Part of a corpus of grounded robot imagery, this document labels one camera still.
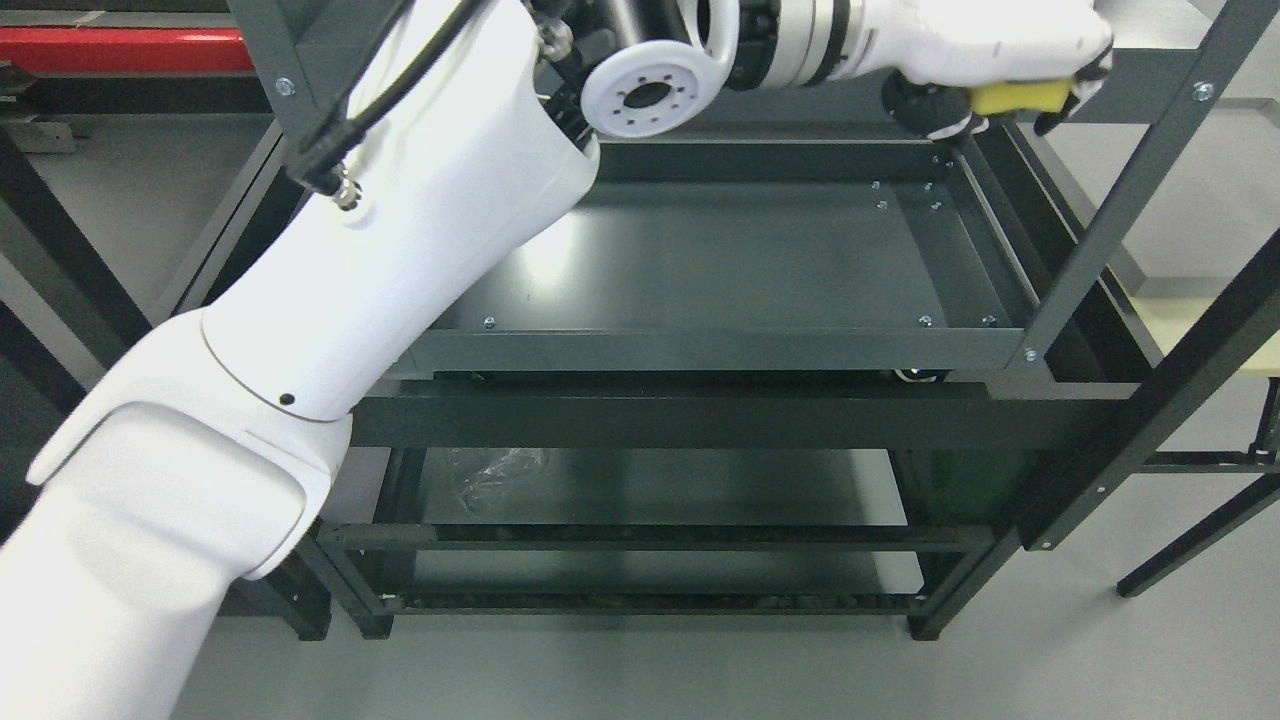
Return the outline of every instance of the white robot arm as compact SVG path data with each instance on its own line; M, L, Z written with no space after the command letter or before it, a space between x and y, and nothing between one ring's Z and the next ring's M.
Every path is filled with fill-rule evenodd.
M794 85L810 65L837 77L899 64L914 82L1027 79L960 42L969 31L922 31L933 27L922 18L959 17L941 5L980 14L1011 3L1021 4L845 3L863 19L855 41L849 17L838 69L829 37L810 27L799 64L780 36L776 61L795 68L767 74ZM321 193L216 302L156 328L68 418L28 474L40 500L0 548L0 716L166 716L229 583L265 575L316 518L351 407L467 287L591 187L599 145L581 115L653 135L696 114L731 74L736 0L671 0L664 17L650 13L662 3L591 5L607 9L594 27L613 40L585 61L572 41L585 33L571 26L596 20L582 4L415 3L342 118L385 111L347 138L352 147L321 137L300 173ZM778 6L786 28L796 8L818 24L824 4ZM1057 38L1018 17L1025 27L998 28L1010 53L1036 56ZM442 27L458 29L452 42L431 40ZM1037 79L1069 77L1110 37L1096 35L1027 67ZM1078 36L1073 27L1066 45ZM398 83L433 46L429 72ZM564 78L550 101L535 92L541 59Z

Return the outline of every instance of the gray floor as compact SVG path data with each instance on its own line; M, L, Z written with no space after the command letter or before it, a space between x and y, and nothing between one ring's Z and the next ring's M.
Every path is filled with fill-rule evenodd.
M1166 447L1238 446L1263 388L1230 383ZM366 642L338 616L323 643L227 619L174 717L1280 717L1280 509L1140 598L1111 592L1247 482L1132 479L937 643L887 619L402 618Z

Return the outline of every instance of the metal shelving unit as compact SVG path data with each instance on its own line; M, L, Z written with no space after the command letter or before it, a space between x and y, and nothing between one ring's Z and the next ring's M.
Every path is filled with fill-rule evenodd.
M393 448L374 523L320 525L297 559L366 637L420 612L842 612L906 615L914 637L937 638L1019 547L1055 547L1276 331L1275 283L1256 270L1266 255L1224 295L1222 313L1242 322L1201 327L1160 363L1106 263L1212 106L1207 85L1226 86L1277 4L1228 3L1207 31L1185 3L1101 4L1117 24L1117 69L1078 119L1151 127L1087 227L1015 127L954 151L902 137L878 113L879 78L726 94L678 133L608 145L584 204L481 279L357 406L355 445ZM360 32L328 40L364 27L355 4L230 5L288 137L360 56ZM1153 13L1171 19L1152 24ZM274 94L279 77L297 92ZM54 83L50 97L76 106L83 87ZM247 220L274 217L262 183L278 176L242 176L247 200L224 202L227 217L261 234L271 223ZM236 247L239 225L218 227L230 229L210 246ZM219 275L216 261L197 273ZM890 374L906 368L951 374ZM433 521L424 498L439 478L424 462L451 447L614 459L877 448L906 524ZM819 574L668 592L588 574L577 587L440 591L415 573L420 552L835 550L918 553L923 585Z

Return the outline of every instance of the metal panel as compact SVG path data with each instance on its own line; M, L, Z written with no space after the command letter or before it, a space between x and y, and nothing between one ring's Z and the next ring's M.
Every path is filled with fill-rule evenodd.
M1027 300L1009 296L1009 258L977 250L992 231L957 215L937 152L611 145L600 184L463 295L397 377L1000 366L1020 333L984 325L1007 328Z
M980 386L696 387L412 382L356 406L371 447L1074 447L1117 400L992 398Z

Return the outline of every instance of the plastic bag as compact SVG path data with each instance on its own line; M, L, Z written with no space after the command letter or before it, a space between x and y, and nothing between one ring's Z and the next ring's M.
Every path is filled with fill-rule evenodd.
M499 509L518 484L536 478L549 452L541 447L451 447L453 493L472 515Z

